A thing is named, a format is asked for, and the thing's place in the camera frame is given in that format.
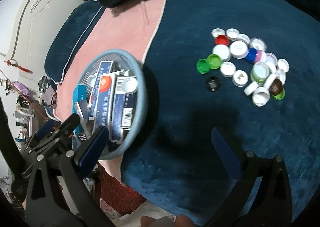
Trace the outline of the white ribbed lid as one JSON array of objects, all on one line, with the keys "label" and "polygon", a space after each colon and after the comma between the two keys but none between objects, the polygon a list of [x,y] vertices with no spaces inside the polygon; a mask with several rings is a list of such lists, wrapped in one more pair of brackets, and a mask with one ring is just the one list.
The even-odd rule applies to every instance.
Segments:
[{"label": "white ribbed lid", "polygon": [[135,77],[125,78],[121,83],[121,88],[127,94],[134,94],[138,88],[138,81]]}]

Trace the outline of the cyan box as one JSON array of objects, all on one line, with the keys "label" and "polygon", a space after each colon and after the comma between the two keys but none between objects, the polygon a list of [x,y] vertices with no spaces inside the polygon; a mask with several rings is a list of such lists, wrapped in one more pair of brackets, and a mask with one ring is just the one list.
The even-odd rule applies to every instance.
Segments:
[{"label": "cyan box", "polygon": [[87,86],[79,84],[72,93],[72,113],[80,117],[80,125],[74,130],[75,134],[85,133],[87,131],[88,121],[88,103],[87,103]]}]

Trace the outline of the blue orange medicine box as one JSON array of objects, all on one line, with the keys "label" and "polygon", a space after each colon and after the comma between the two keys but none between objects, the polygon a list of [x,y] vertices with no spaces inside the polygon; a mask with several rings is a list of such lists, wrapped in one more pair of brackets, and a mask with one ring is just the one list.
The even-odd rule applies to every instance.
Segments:
[{"label": "blue orange medicine box", "polygon": [[100,79],[94,110],[93,132],[99,126],[105,126],[110,129],[113,97],[118,76],[119,72],[112,72],[110,74],[104,73]]}]

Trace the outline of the blue mesh basket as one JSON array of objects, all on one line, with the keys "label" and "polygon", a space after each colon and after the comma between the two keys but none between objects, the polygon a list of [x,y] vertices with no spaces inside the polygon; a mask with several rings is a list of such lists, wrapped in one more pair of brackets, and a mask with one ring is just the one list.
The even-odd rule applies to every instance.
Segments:
[{"label": "blue mesh basket", "polygon": [[[87,86],[89,132],[93,133],[100,79],[104,73],[112,72],[119,72],[119,76],[113,97],[109,139],[100,156],[101,160],[111,160],[129,148],[142,129],[148,108],[148,94],[140,62],[125,50],[107,50],[88,64],[77,82],[77,85]],[[127,94],[121,88],[122,81],[128,77],[135,77],[138,81],[134,94]]]}]

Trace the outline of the dark blue pillow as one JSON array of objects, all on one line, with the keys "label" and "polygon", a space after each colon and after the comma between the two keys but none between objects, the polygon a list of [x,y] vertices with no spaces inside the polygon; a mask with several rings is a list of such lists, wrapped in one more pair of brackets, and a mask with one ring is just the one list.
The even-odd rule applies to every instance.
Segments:
[{"label": "dark blue pillow", "polygon": [[105,7],[87,1],[77,6],[56,35],[44,61],[44,71],[53,83],[61,84],[76,53],[101,18]]}]

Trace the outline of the light green cap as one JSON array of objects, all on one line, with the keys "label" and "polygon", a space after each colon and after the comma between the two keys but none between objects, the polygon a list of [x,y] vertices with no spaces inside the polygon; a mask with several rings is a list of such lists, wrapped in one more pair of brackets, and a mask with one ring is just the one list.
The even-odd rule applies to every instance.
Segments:
[{"label": "light green cap", "polygon": [[285,89],[283,89],[279,94],[272,95],[272,98],[275,100],[282,100],[285,97]]}]

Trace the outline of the brown cap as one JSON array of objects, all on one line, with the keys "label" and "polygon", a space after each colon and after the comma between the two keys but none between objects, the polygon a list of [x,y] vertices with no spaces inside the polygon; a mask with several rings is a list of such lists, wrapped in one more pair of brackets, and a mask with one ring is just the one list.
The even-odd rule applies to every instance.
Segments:
[{"label": "brown cap", "polygon": [[280,79],[276,78],[272,82],[272,84],[269,88],[269,92],[271,95],[276,96],[276,95],[281,94],[283,92],[283,89],[284,89],[284,87],[283,87],[283,84],[281,83]]}]

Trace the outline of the black cap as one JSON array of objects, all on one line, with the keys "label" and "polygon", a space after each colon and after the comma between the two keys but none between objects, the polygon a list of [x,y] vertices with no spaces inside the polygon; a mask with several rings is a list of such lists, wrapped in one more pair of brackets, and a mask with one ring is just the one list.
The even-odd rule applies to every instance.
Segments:
[{"label": "black cap", "polygon": [[220,80],[216,76],[211,76],[206,79],[206,89],[210,92],[216,92],[220,88]]}]

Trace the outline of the pink bed sheet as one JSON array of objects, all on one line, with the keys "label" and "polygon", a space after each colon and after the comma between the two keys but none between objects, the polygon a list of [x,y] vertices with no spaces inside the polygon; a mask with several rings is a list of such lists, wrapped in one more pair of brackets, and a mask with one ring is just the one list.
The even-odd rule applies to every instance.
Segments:
[{"label": "pink bed sheet", "polygon": [[76,52],[57,87],[54,115],[61,121],[72,112],[72,93],[88,64],[106,50],[122,49],[144,63],[164,13],[167,0],[130,0],[106,9],[81,48]]}]

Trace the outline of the blue cap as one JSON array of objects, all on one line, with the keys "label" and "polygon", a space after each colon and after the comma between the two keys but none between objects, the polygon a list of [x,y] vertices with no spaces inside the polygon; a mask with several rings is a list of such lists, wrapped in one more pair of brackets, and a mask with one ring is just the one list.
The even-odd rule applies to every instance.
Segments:
[{"label": "blue cap", "polygon": [[258,53],[257,49],[249,48],[247,51],[247,56],[245,57],[246,61],[248,61],[249,63],[254,63],[257,53]]}]

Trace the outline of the green flip cap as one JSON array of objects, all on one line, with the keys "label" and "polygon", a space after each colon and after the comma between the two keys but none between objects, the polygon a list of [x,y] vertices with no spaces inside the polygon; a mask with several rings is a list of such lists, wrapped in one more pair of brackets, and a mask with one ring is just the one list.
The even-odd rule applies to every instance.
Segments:
[{"label": "green flip cap", "polygon": [[196,70],[200,74],[207,74],[210,70],[219,69],[221,64],[221,57],[212,53],[207,58],[202,58],[197,61]]}]

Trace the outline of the red cap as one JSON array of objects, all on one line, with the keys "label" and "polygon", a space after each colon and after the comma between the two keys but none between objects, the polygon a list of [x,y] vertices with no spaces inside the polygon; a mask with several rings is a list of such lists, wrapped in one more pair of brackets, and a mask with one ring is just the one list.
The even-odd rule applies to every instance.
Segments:
[{"label": "red cap", "polygon": [[226,45],[229,46],[229,39],[226,35],[218,35],[215,38],[215,44],[216,45]]}]

